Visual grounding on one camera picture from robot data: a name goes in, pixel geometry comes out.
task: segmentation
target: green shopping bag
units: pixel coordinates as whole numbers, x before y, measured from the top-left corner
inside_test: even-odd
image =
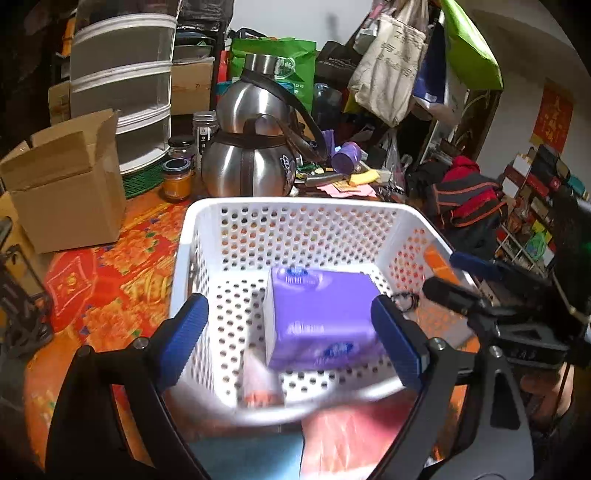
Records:
[[[247,53],[261,53],[280,57],[275,80],[294,85],[294,95],[312,110],[316,42],[296,38],[235,38],[230,47],[232,60],[230,76],[239,77]]]
[[[454,0],[441,0],[447,37],[446,59],[470,90],[502,90],[503,78],[491,49]]]

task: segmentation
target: canvas tote bag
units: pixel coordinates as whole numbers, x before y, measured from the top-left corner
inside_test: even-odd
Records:
[[[427,22],[427,0],[399,0],[393,17],[380,16],[378,36],[349,81],[355,101],[391,127],[408,112]]]

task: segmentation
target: orange jar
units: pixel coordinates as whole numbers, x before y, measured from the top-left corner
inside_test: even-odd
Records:
[[[164,196],[173,202],[191,195],[191,162],[186,158],[172,158],[162,164]]]

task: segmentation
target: kettle handle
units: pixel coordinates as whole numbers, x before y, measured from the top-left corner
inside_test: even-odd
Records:
[[[242,69],[242,75],[240,79],[243,82],[252,83],[263,90],[266,90],[270,94],[276,96],[279,100],[282,100],[290,107],[293,107],[304,119],[304,122],[314,135],[314,141],[318,146],[318,152],[314,152],[310,146],[298,135],[296,134],[285,122],[275,118],[279,128],[281,128],[285,137],[289,140],[290,144],[294,146],[294,148],[301,153],[301,155],[309,161],[313,161],[315,163],[326,164],[329,156],[326,149],[326,141],[324,140],[324,136],[322,136],[322,132],[316,122],[314,122],[313,118],[306,110],[306,107],[300,102],[298,97],[293,95],[292,93],[288,92],[278,83],[275,83],[273,80],[268,79],[267,77],[261,75],[260,73],[253,72],[249,69]]]
[[[283,120],[279,120],[268,113],[259,113],[257,116],[246,120],[246,122],[244,122],[243,132],[246,135],[256,135],[256,121],[263,117],[272,118],[283,132],[288,144],[297,150],[307,161],[318,164],[326,163],[326,158],[321,157],[317,152],[315,152],[302,137],[300,137],[290,128],[289,125],[287,125]]]

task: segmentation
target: pink paper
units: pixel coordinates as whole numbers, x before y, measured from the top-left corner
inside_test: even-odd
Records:
[[[349,192],[340,192],[337,187],[334,185],[324,185],[323,187],[316,187],[319,190],[322,190],[328,193],[332,198],[335,199],[344,199],[347,197],[375,197],[375,190],[369,185],[359,185],[357,190],[351,190]]]

